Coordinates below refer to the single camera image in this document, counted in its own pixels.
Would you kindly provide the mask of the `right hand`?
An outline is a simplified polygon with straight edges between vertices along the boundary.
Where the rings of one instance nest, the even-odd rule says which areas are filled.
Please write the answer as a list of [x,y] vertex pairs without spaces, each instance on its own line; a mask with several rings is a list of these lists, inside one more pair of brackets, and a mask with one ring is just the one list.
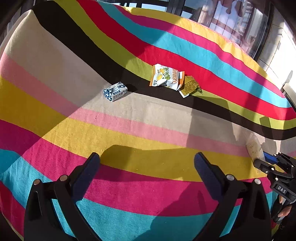
[[[280,204],[283,204],[285,202],[285,199],[282,196],[279,196],[278,199],[279,199]],[[278,217],[285,217],[290,213],[291,209],[292,209],[292,205],[286,206],[281,209],[281,211],[279,212],[279,214],[277,216]]]

